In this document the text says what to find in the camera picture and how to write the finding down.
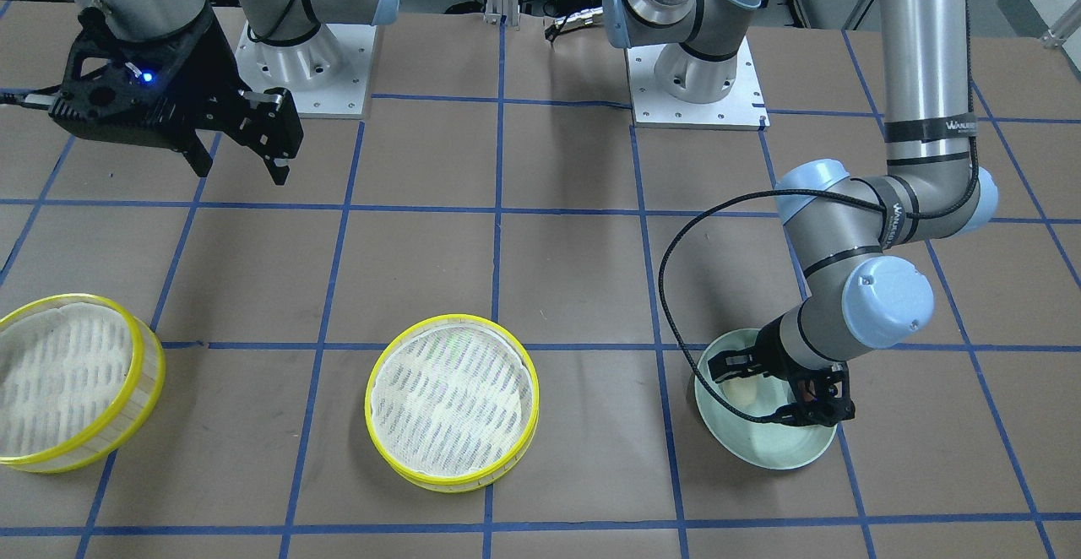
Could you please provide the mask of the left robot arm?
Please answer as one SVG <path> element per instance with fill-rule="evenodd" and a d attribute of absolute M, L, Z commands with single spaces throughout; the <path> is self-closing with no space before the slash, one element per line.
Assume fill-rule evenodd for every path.
<path fill-rule="evenodd" d="M 664 45 L 669 94 L 725 94 L 760 0 L 603 0 L 613 46 Z M 888 173 L 853 177 L 833 159 L 788 171 L 769 197 L 811 293 L 735 348 L 688 365 L 713 404 L 756 424 L 833 427 L 853 418 L 849 362 L 929 321 L 934 295 L 889 250 L 975 231 L 995 215 L 970 90 L 967 0 L 881 0 Z"/>

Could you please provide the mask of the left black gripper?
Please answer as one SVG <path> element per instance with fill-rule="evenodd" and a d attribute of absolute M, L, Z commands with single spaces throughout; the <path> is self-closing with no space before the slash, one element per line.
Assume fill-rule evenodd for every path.
<path fill-rule="evenodd" d="M 798 319 L 775 319 L 760 329 L 753 348 L 725 349 L 708 359 L 715 383 L 768 374 L 784 380 L 795 396 L 765 416 L 784 426 L 835 427 L 855 417 L 849 367 L 819 355 L 803 337 Z"/>

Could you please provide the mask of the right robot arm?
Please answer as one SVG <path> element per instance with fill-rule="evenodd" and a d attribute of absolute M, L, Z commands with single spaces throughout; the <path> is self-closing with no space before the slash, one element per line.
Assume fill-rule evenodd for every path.
<path fill-rule="evenodd" d="M 12 97 L 78 138 L 169 149 L 204 177 L 216 131 L 283 185 L 304 138 L 301 114 L 352 85 L 348 35 L 392 24 L 400 0 L 238 0 L 246 34 L 231 46 L 211 0 L 74 0 L 80 31 L 58 85 Z"/>

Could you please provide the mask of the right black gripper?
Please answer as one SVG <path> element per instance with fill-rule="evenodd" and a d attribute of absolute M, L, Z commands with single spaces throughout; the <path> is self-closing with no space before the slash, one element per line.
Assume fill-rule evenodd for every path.
<path fill-rule="evenodd" d="M 216 129 L 258 155 L 283 186 L 304 131 L 292 92 L 253 92 L 239 77 L 213 10 L 175 34 L 132 42 L 115 35 L 101 10 L 81 10 L 80 136 L 171 149 L 206 178 L 214 158 L 197 129 Z"/>

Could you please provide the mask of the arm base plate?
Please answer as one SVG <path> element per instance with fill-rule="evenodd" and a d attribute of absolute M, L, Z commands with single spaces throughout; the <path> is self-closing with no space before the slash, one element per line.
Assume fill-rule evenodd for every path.
<path fill-rule="evenodd" d="M 764 131 L 771 125 L 747 39 L 723 62 L 698 59 L 679 44 L 629 48 L 626 59 L 639 128 Z"/>
<path fill-rule="evenodd" d="M 325 24 L 293 46 L 255 43 L 241 30 L 236 63 L 256 92 L 285 86 L 302 117 L 363 119 L 378 51 L 375 25 Z"/>

